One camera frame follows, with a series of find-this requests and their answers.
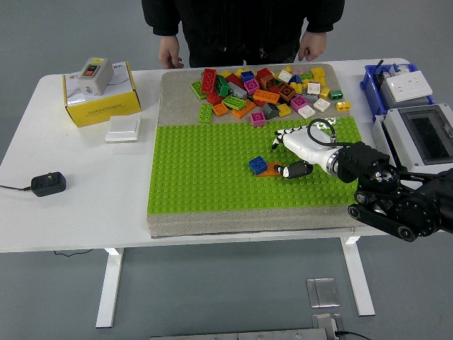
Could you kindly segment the person's left hand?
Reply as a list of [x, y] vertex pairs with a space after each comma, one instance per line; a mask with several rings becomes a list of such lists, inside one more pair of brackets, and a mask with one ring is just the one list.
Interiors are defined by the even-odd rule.
[[324, 53], [326, 46], [327, 33], [312, 33], [306, 31], [300, 41], [298, 60], [311, 62]]

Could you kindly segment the person's right hand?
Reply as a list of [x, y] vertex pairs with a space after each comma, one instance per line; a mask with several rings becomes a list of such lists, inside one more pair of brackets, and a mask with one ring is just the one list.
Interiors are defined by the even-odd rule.
[[179, 52], [180, 45], [175, 35], [161, 37], [159, 46], [159, 61], [164, 69], [184, 68]]

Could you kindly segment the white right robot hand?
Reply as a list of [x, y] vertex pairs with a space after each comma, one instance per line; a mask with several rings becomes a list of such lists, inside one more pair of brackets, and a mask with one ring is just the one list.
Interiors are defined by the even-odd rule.
[[336, 133], [333, 126], [326, 120], [312, 120], [308, 126], [302, 125], [275, 132], [272, 149], [279, 144], [295, 153], [300, 160], [289, 166], [274, 165], [274, 169], [287, 179], [295, 179], [309, 175], [315, 164], [329, 175], [338, 176], [338, 152]]

